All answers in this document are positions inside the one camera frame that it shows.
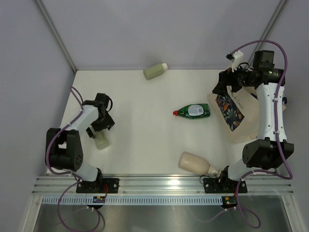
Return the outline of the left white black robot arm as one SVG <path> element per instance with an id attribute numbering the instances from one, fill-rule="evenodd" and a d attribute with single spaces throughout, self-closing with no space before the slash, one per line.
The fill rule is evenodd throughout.
<path id="1" fill-rule="evenodd" d="M 47 131 L 45 164 L 52 174 L 71 174 L 87 181 L 87 187 L 94 193 L 103 189 L 99 169 L 84 160 L 81 137 L 87 133 L 94 139 L 96 132 L 110 130 L 115 125 L 109 115 L 112 107 L 108 95 L 97 93 L 94 100 L 81 103 L 80 112 L 67 125 Z"/>

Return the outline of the pale green translucent bottle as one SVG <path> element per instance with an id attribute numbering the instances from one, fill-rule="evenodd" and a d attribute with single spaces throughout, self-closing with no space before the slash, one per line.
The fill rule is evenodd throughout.
<path id="1" fill-rule="evenodd" d="M 110 145 L 110 142 L 107 136 L 105 135 L 104 131 L 95 132 L 94 142 L 95 142 L 96 148 L 99 150 L 103 150 Z"/>

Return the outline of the beige cream bottle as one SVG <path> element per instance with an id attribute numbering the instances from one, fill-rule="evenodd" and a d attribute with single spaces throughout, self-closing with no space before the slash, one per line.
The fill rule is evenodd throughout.
<path id="1" fill-rule="evenodd" d="M 220 169 L 212 166 L 206 159 L 188 152 L 182 153 L 178 167 L 199 175 L 213 174 L 219 176 L 221 173 Z"/>

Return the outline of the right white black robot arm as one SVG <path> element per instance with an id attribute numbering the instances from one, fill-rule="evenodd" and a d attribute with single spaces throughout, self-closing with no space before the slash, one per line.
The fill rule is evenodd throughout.
<path id="1" fill-rule="evenodd" d="M 271 174 L 294 152 L 294 144 L 287 142 L 282 116 L 282 97 L 286 69 L 274 67 L 274 52 L 257 51 L 254 54 L 253 69 L 240 68 L 243 53 L 239 50 L 227 55 L 231 67 L 219 73 L 219 81 L 213 94 L 224 99 L 229 93 L 236 93 L 243 87 L 253 87 L 259 103 L 259 133 L 256 140 L 243 148 L 242 158 L 225 167 L 218 178 L 219 188 L 229 192 L 242 180 L 255 173 Z"/>

